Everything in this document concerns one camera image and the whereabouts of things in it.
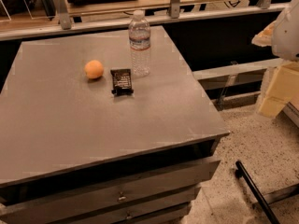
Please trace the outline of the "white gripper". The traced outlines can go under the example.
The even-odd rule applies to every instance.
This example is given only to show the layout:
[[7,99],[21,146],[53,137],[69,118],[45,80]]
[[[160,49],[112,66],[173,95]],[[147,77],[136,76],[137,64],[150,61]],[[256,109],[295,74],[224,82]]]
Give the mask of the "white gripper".
[[272,45],[274,55],[295,61],[284,62],[264,80],[257,112],[274,118],[299,92],[299,0],[291,0],[276,21],[255,35],[251,43],[259,47]]

